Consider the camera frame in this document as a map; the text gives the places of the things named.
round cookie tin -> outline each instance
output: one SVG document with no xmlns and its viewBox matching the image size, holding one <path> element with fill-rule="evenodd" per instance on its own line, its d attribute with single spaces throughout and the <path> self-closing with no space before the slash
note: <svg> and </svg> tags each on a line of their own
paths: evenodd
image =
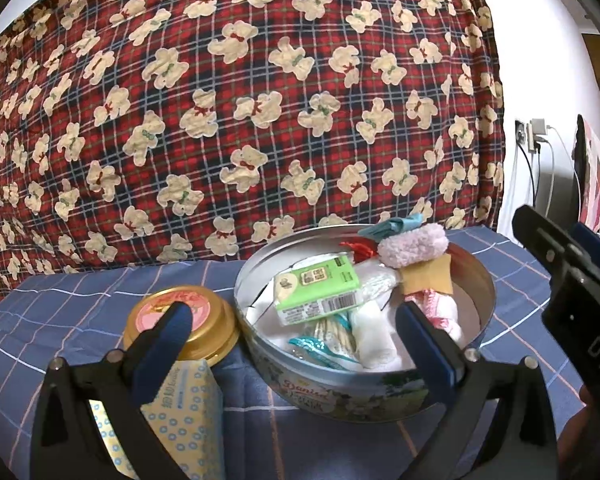
<svg viewBox="0 0 600 480">
<path fill-rule="evenodd" d="M 189 305 L 193 314 L 191 334 L 178 360 L 206 359 L 213 366 L 224 358 L 240 336 L 234 311 L 216 293 L 196 285 L 174 286 L 142 298 L 126 320 L 124 348 L 141 332 L 153 328 L 174 301 Z"/>
</svg>

pink label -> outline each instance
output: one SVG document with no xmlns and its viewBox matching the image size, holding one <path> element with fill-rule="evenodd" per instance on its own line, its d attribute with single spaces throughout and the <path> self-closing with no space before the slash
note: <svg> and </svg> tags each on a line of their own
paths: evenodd
<svg viewBox="0 0 600 480">
<path fill-rule="evenodd" d="M 138 331 L 142 332 L 143 330 L 153 328 L 167 307 L 171 306 L 171 303 L 174 301 L 181 301 L 189 305 L 193 314 L 192 332 L 202 326 L 211 312 L 209 300 L 201 294 L 188 290 L 174 290 L 169 294 L 162 294 L 157 298 L 149 300 L 142 306 L 136 317 L 136 328 Z"/>
</svg>

green tissue pack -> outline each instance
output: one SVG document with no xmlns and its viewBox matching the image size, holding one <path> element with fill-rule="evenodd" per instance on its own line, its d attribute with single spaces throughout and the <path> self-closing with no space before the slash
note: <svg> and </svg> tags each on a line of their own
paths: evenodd
<svg viewBox="0 0 600 480">
<path fill-rule="evenodd" d="M 344 255 L 282 272 L 275 277 L 274 296 L 284 325 L 330 316 L 363 303 L 360 280 Z"/>
</svg>

bed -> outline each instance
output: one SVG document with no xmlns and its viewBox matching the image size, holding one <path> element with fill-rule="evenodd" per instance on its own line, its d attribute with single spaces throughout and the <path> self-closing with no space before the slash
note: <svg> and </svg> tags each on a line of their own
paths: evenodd
<svg viewBox="0 0 600 480">
<path fill-rule="evenodd" d="M 582 406 L 582 382 L 541 323 L 550 294 L 546 271 L 524 249 L 485 227 L 449 237 L 486 266 L 496 285 L 496 311 L 482 353 L 504 362 L 536 357 L 560 431 Z M 99 360 L 120 345 L 126 316 L 139 299 L 168 286 L 202 284 L 231 301 L 241 265 L 176 262 L 32 276 L 14 289 L 0 303 L 0 457 L 14 475 L 29 478 L 36 393 L 58 349 L 72 364 Z M 224 453 L 231 480 L 393 480 L 442 416 L 433 407 L 398 423 L 368 425 L 303 412 L 266 386 L 241 344 L 212 371 L 224 394 Z M 464 466 L 474 458 L 483 426 Z"/>
</svg>

brown cardboard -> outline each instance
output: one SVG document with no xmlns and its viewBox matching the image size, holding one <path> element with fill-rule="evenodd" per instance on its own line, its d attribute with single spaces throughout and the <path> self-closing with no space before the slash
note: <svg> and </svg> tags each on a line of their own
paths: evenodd
<svg viewBox="0 0 600 480">
<path fill-rule="evenodd" d="M 451 282 L 451 254 L 443 254 L 435 260 L 419 262 L 399 269 L 402 277 L 402 293 L 405 296 L 431 289 L 440 294 L 453 294 Z"/>
</svg>

